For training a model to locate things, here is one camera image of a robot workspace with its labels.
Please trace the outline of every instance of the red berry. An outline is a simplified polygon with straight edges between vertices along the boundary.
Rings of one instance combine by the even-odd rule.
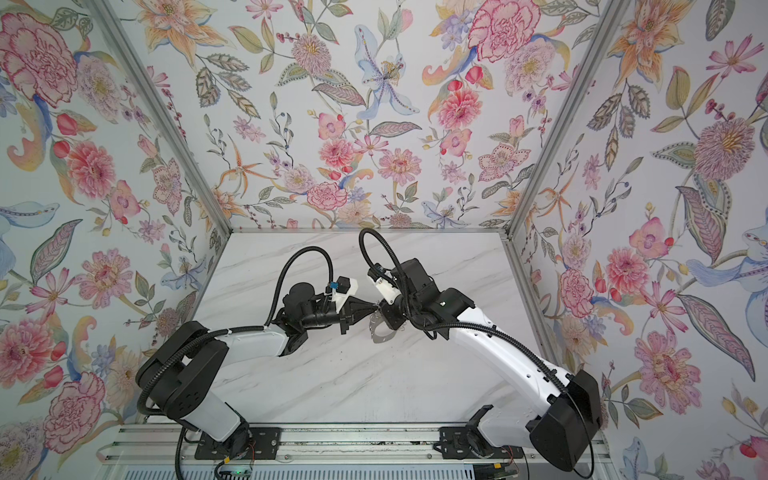
[[[739,450],[741,451],[741,455],[744,455],[745,457],[749,458],[755,458],[757,457],[757,452],[755,452],[755,449],[753,449],[751,446],[747,445],[746,443],[742,443],[739,447]]]

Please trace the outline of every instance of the pink peony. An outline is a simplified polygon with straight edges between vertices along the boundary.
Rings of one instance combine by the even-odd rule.
[[[381,168],[379,175],[384,178],[392,178],[395,182],[405,186],[408,182],[413,182],[416,175],[422,173],[419,164],[422,160],[415,156],[410,150],[401,151],[395,149],[395,153],[384,150],[384,156],[379,161]]]
[[[686,364],[690,360],[688,349],[675,352],[677,337],[672,330],[667,331],[667,336],[651,332],[647,345],[642,339],[635,340],[635,344],[634,356],[643,362],[640,390],[654,395],[660,407],[667,404],[669,395],[670,407],[681,415],[689,405],[701,408],[701,392],[694,387],[694,383],[701,382],[701,371]]]
[[[54,108],[69,102],[78,84],[76,65],[61,34],[25,13],[6,13],[0,22],[0,69],[16,90]]]
[[[322,182],[315,185],[306,193],[306,199],[310,205],[321,210],[335,210],[346,204],[346,190],[330,182]]]
[[[319,128],[317,129],[317,134],[323,140],[340,137],[346,128],[346,122],[341,115],[339,115],[339,117],[334,117],[330,114],[320,114],[318,122]]]
[[[659,258],[670,251],[664,242],[666,238],[661,220],[653,217],[629,236],[629,244],[637,248],[637,252],[645,258]]]
[[[331,168],[344,168],[352,163],[354,157],[352,144],[343,138],[333,138],[320,148],[320,160]]]
[[[639,293],[650,280],[648,265],[631,248],[614,249],[608,255],[608,262],[608,280],[622,294]]]
[[[540,18],[532,0],[486,0],[475,14],[468,46],[478,48],[478,61],[501,60],[531,40]]]
[[[80,296],[84,299],[96,297],[93,302],[95,309],[109,306],[112,296],[131,292],[129,280],[133,278],[134,273],[130,270],[123,271],[131,266],[131,261],[118,254],[118,249],[107,250],[106,255],[103,252],[94,252],[93,261],[83,262],[83,270],[88,274],[77,275],[74,284],[80,285]]]
[[[104,382],[92,372],[66,382],[45,417],[45,446],[57,453],[74,447],[98,422],[104,394]]]
[[[456,129],[449,133],[445,140],[440,142],[440,148],[447,151],[451,155],[461,157],[464,154],[464,150],[467,149],[467,143],[472,136],[472,131],[468,128],[464,130]]]
[[[468,127],[480,115],[482,102],[479,98],[477,92],[469,88],[452,92],[438,111],[440,124],[449,130]]]
[[[560,288],[563,304],[571,309],[574,316],[584,318],[592,313],[594,306],[590,300],[594,291],[589,279],[580,271],[573,268],[566,270],[560,277]]]
[[[109,206],[112,208],[112,214],[118,220],[122,217],[132,217],[141,212],[139,203],[125,180],[118,181],[118,185],[112,187],[112,192],[109,194]]]
[[[67,167],[78,191],[93,199],[104,199],[115,180],[112,156],[92,141],[82,141],[69,151]]]
[[[53,350],[51,330],[43,322],[24,318],[7,323],[0,333],[0,382],[10,389],[16,380],[29,382],[40,373]]]
[[[728,180],[744,169],[755,149],[754,127],[743,118],[719,121],[701,131],[694,170],[706,180]]]

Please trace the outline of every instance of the black mounting plate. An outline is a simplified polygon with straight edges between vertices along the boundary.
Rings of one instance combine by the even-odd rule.
[[[251,457],[254,460],[274,460],[277,456],[277,449],[280,447],[280,432],[277,427],[257,428],[251,427],[250,433],[253,436],[253,452],[243,458]],[[214,440],[205,433],[200,437],[203,442],[195,450],[195,460],[224,460],[226,455],[219,453],[214,446]]]
[[[464,460],[477,458],[467,443],[467,427],[440,427],[440,442],[435,444],[435,450],[442,453],[443,460]],[[523,458],[523,449],[510,447],[514,458]],[[488,458],[509,458],[509,451],[491,447],[493,453]]]

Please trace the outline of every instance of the pink flower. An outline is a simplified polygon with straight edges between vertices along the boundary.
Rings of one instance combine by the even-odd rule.
[[[515,167],[528,159],[530,150],[515,150],[507,144],[499,144],[490,155],[482,155],[478,160],[482,173],[480,180],[489,182],[504,177]]]
[[[104,394],[104,382],[92,372],[66,382],[45,417],[45,446],[57,453],[74,447],[98,422]]]
[[[45,320],[47,320],[48,317],[56,310],[57,304],[66,305],[67,299],[61,298],[61,295],[66,292],[67,288],[69,288],[74,282],[74,278],[67,282],[68,277],[69,269],[67,268],[61,269],[61,272],[58,274],[58,282],[54,278],[53,273],[46,273],[45,282],[48,284],[49,290],[46,290],[43,287],[37,285],[29,289],[29,292],[32,295],[39,296],[45,300],[40,300],[37,303],[30,303],[27,305],[27,313],[32,313],[36,310],[40,310],[41,308],[45,308],[42,317],[42,321],[45,322]]]
[[[654,287],[653,296],[648,295],[648,292],[645,291],[645,287],[640,290],[646,303],[653,307],[650,311],[650,317],[656,318],[656,315],[661,313],[661,319],[670,331],[672,331],[672,325],[676,326],[681,332],[688,330],[688,326],[675,316],[685,315],[685,309],[682,306],[669,306],[669,302],[674,300],[676,295],[674,290],[667,290],[664,297],[660,298],[661,284],[653,282],[652,285]]]
[[[312,76],[323,74],[331,68],[331,52],[328,46],[314,34],[303,34],[293,43],[291,54],[301,68]]]
[[[569,268],[560,277],[560,288],[563,304],[571,309],[571,313],[577,318],[584,318],[590,313],[592,305],[592,287],[589,279],[580,271]]]
[[[163,240],[163,230],[165,230],[165,223],[160,220],[139,220],[139,235],[141,239],[150,245],[154,245],[154,241]]]
[[[306,193],[306,200],[310,205],[321,210],[335,210],[346,204],[346,190],[330,182],[322,182],[315,185]]]
[[[53,335],[45,320],[24,318],[6,323],[0,333],[0,382],[4,389],[16,380],[26,383],[48,363],[53,348]]]
[[[554,45],[543,38],[537,38],[517,50],[507,60],[507,93],[513,95],[541,80],[549,71],[553,58]]]
[[[401,151],[395,149],[393,154],[389,150],[384,150],[384,156],[379,161],[381,168],[379,175],[384,178],[392,178],[395,182],[405,186],[408,182],[413,182],[416,175],[422,173],[419,164],[422,160],[415,156],[410,150]]]
[[[440,124],[452,130],[454,128],[468,127],[473,120],[480,115],[482,102],[477,92],[469,88],[462,88],[452,92],[438,112]]]
[[[37,94],[54,108],[69,102],[76,65],[61,34],[25,13],[6,13],[0,22],[0,69],[16,90],[29,100]]]
[[[105,308],[109,306],[109,299],[112,296],[120,296],[131,292],[131,283],[128,281],[133,278],[134,273],[130,270],[123,270],[131,266],[131,261],[118,254],[118,249],[107,250],[103,252],[94,252],[93,263],[83,262],[83,270],[88,274],[81,273],[74,278],[74,283],[80,285],[80,296],[86,300],[94,298],[94,309]]]
[[[670,251],[664,242],[666,239],[661,220],[653,217],[629,236],[629,244],[637,248],[637,252],[645,258],[659,258]]]
[[[159,73],[155,75],[154,67],[152,65],[147,66],[147,74],[149,75],[149,78],[152,79],[152,82],[154,83],[155,87],[158,87],[158,88],[170,87],[170,84],[164,83],[168,79],[168,75],[166,75],[165,73]]]
[[[320,160],[332,168],[343,168],[352,163],[355,152],[352,144],[343,138],[333,138],[320,148]]]
[[[447,180],[452,184],[457,184],[460,181],[466,180],[467,177],[465,172],[459,170],[458,165],[454,164],[453,160],[451,160],[450,164],[442,166],[442,179]]]
[[[608,255],[608,262],[608,280],[623,294],[639,293],[650,280],[648,265],[631,248],[614,249]]]
[[[109,194],[109,206],[112,208],[112,214],[118,220],[122,217],[132,217],[141,212],[139,203],[125,180],[119,180],[118,185],[112,187],[112,192]]]
[[[320,114],[318,122],[320,126],[317,133],[323,140],[340,137],[346,128],[346,122],[341,115],[334,117],[331,114]]]
[[[389,145],[388,141],[380,141],[381,139],[381,137],[371,137],[370,135],[366,135],[364,137],[365,141],[361,141],[360,139],[355,140],[355,144],[359,147],[355,149],[355,153],[367,153],[371,156],[371,158],[373,158],[373,152],[383,151],[384,147]]]
[[[250,123],[249,120],[240,118],[239,115],[237,116],[237,120],[234,120],[233,123],[235,124],[235,131],[240,134],[242,138],[248,137],[248,140],[260,144],[261,139],[266,137],[265,134],[261,133],[261,128]]]
[[[267,18],[272,18],[272,12],[277,12],[280,10],[283,6],[282,5],[272,5],[272,0],[250,0],[253,5],[246,5],[246,10],[249,12],[256,12],[256,14],[253,16],[254,18],[259,18],[262,14],[264,14]]]
[[[161,204],[165,204],[170,214],[175,215],[179,211],[179,205],[181,204],[181,172],[179,171],[179,164],[176,163],[175,159],[171,158],[167,167],[161,165],[152,170],[152,174],[157,185],[154,188],[152,197]]]
[[[104,199],[115,180],[112,156],[92,141],[82,141],[69,151],[67,167],[78,191],[93,199]]]
[[[707,70],[720,70],[721,68],[725,68],[725,71],[721,75],[722,78],[727,77],[730,74],[731,69],[735,70],[736,73],[757,70],[757,67],[744,60],[762,52],[763,44],[760,43],[752,50],[746,51],[750,46],[751,41],[752,35],[747,35],[741,41],[741,45],[739,45],[739,49],[736,50],[735,53],[733,52],[733,41],[729,40],[725,42],[725,55],[718,51],[713,51],[710,55],[710,60],[717,65],[710,65],[707,67]]]
[[[667,404],[669,396],[670,407],[681,415],[689,405],[701,408],[701,392],[694,387],[694,383],[701,382],[701,371],[686,364],[690,360],[688,349],[675,352],[677,337],[672,330],[666,337],[659,332],[649,333],[647,345],[642,339],[635,343],[634,356],[643,362],[640,390],[654,395],[660,407]]]
[[[540,18],[532,0],[486,0],[475,14],[468,46],[478,48],[478,61],[501,60],[531,40]]]
[[[752,156],[754,134],[754,127],[743,118],[704,128],[694,151],[694,170],[706,180],[728,180],[741,172]]]
[[[472,131],[468,128],[454,130],[445,137],[445,140],[440,142],[440,148],[448,151],[451,155],[461,157],[464,154],[464,150],[467,149],[467,143],[471,136]]]

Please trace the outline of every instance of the flower illustration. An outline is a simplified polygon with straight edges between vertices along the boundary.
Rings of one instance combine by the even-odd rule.
[[[346,204],[346,195],[346,190],[338,185],[322,182],[306,192],[306,200],[321,210],[335,210]]]
[[[250,0],[253,5],[246,5],[245,9],[249,12],[256,12],[254,18],[259,18],[261,15],[272,19],[272,12],[277,12],[283,6],[279,4],[272,5],[272,0]]]
[[[654,295],[648,295],[645,288],[640,290],[640,293],[645,298],[648,305],[653,309],[650,311],[650,317],[656,318],[656,315],[661,313],[661,319],[664,321],[664,325],[672,331],[672,326],[676,326],[681,332],[688,330],[688,326],[681,322],[675,315],[685,315],[685,309],[682,306],[669,306],[669,303],[674,300],[676,293],[674,290],[667,290],[664,296],[661,296],[661,284],[658,282],[652,283],[654,288]]]
[[[717,65],[709,65],[707,70],[720,70],[721,68],[725,68],[725,71],[720,76],[721,78],[727,77],[731,70],[735,70],[736,73],[757,70],[757,67],[745,60],[762,52],[763,44],[760,43],[755,48],[746,51],[749,48],[751,41],[752,35],[747,35],[744,37],[744,39],[741,41],[741,45],[739,45],[739,48],[735,52],[733,51],[733,41],[726,41],[725,55],[718,51],[713,51],[710,55],[710,60],[715,62]]]
[[[607,53],[621,57],[615,87],[637,70],[661,88],[661,52],[683,43],[677,24],[693,5],[689,0],[635,0],[634,18],[622,25],[621,36]]]
[[[478,61],[507,58],[531,40],[541,10],[532,0],[486,0],[469,31]]]
[[[24,318],[7,323],[0,333],[0,382],[10,389],[18,380],[26,383],[40,373],[53,350],[51,330],[41,322]]]
[[[579,232],[572,233],[563,243],[563,263],[574,270],[582,270],[592,251],[592,240],[586,240]]]
[[[401,151],[399,148],[395,152],[384,150],[384,156],[379,161],[381,168],[379,175],[384,178],[392,178],[398,184],[405,186],[408,182],[413,182],[416,175],[422,173],[419,164],[422,160],[415,156],[410,150]]]
[[[580,271],[573,268],[566,270],[560,277],[560,288],[563,304],[571,309],[574,316],[584,318],[592,313],[594,306],[590,300],[594,291],[589,279]]]
[[[453,160],[451,160],[450,164],[443,165],[441,170],[442,179],[447,180],[452,184],[457,184],[458,182],[467,179],[464,171],[459,170],[459,165],[453,163]]]
[[[467,143],[471,136],[472,131],[468,128],[464,130],[456,129],[445,136],[445,140],[440,142],[440,148],[455,157],[461,157],[464,154],[464,150],[467,149]]]
[[[74,447],[98,422],[103,399],[104,381],[95,373],[66,382],[45,417],[45,446],[57,453]]]
[[[105,120],[117,123],[120,90],[107,65],[96,57],[84,55],[78,62],[78,91]]]
[[[367,202],[349,202],[339,208],[339,220],[344,223],[357,225],[371,214],[371,207]]]
[[[553,58],[554,46],[543,38],[537,38],[517,50],[507,60],[507,94],[513,95],[540,81]]]
[[[355,152],[352,144],[343,138],[333,138],[328,140],[320,148],[320,160],[326,162],[331,168],[342,169],[352,163]]]
[[[530,153],[530,150],[515,150],[511,145],[499,144],[490,155],[478,159],[482,168],[480,180],[489,182],[504,177],[526,161]]]
[[[44,441],[42,418],[6,423],[0,427],[0,478],[29,478],[40,463]]]
[[[469,88],[451,92],[438,111],[440,124],[449,130],[468,127],[480,115],[479,98],[477,92]]]
[[[248,140],[260,144],[261,139],[266,137],[265,134],[261,133],[261,128],[241,118],[240,115],[237,115],[237,120],[234,120],[233,123],[235,124],[235,131],[240,134],[243,139],[248,137]]]
[[[181,205],[181,172],[176,159],[171,158],[168,165],[161,165],[152,170],[154,182],[157,185],[154,188],[152,197],[168,207],[171,215],[179,211]]]
[[[291,54],[296,59],[296,63],[314,77],[322,75],[331,68],[331,52],[328,50],[328,45],[315,34],[301,35],[293,43]]]
[[[322,140],[338,138],[344,133],[344,129],[346,128],[346,122],[341,115],[334,117],[330,114],[320,114],[318,123],[319,128],[317,129],[317,134]]]
[[[317,184],[309,169],[303,165],[288,170],[283,175],[283,178],[285,179],[286,188],[295,194],[305,194]]]
[[[692,365],[688,349],[675,351],[677,337],[671,330],[664,336],[659,332],[648,334],[648,343],[642,339],[635,341],[634,356],[643,362],[640,367],[642,382],[640,390],[654,395],[660,407],[667,404],[676,413],[683,415],[689,405],[701,408],[701,392],[694,383],[701,382],[701,371]]]
[[[743,118],[704,128],[694,151],[696,173],[707,180],[728,180],[741,172],[755,149],[754,134]]]
[[[631,248],[614,249],[608,255],[608,280],[622,293],[639,293],[648,283],[648,265]]]
[[[190,263],[186,257],[180,257],[179,261],[181,262],[179,273],[166,273],[160,280],[160,284],[167,286],[172,290],[179,290],[180,288],[186,289],[189,286],[192,286],[192,288],[196,290],[202,289],[203,285],[197,277],[205,270],[205,257],[203,257],[195,267],[192,267],[192,263]]]
[[[216,11],[197,0],[134,0],[141,7],[137,20],[144,26],[147,49],[170,42],[194,68],[197,46],[221,47],[229,41],[205,25]]]
[[[61,34],[26,13],[6,13],[0,22],[0,69],[16,90],[54,108],[69,102],[77,87],[76,66]]]
[[[115,181],[112,156],[92,141],[82,141],[69,151],[67,167],[78,191],[93,199],[105,198]]]
[[[94,299],[95,309],[109,306],[109,299],[113,296],[124,295],[131,292],[130,279],[134,273],[126,270],[131,266],[127,257],[119,254],[114,248],[104,252],[94,252],[93,263],[83,262],[83,270],[74,278],[74,284],[80,285],[80,296],[86,300]]]
[[[27,313],[32,313],[36,310],[39,310],[41,308],[44,308],[45,311],[43,312],[43,319],[47,319],[55,310],[56,305],[66,305],[68,300],[65,298],[61,298],[61,295],[67,291],[67,288],[69,288],[72,283],[74,282],[74,278],[67,281],[67,278],[69,277],[69,269],[62,268],[61,272],[58,274],[58,281],[53,276],[53,273],[48,272],[45,274],[45,282],[48,284],[48,290],[44,289],[41,286],[33,286],[31,289],[29,289],[29,292],[34,296],[39,296],[40,298],[44,298],[45,300],[40,300],[37,303],[30,303],[27,305]]]
[[[160,220],[139,220],[139,235],[141,239],[150,245],[154,245],[155,240],[163,240],[165,236],[165,222]]]
[[[122,409],[138,393],[136,372],[139,364],[139,357],[127,350],[123,350],[112,362],[107,374],[107,402],[113,409]]]

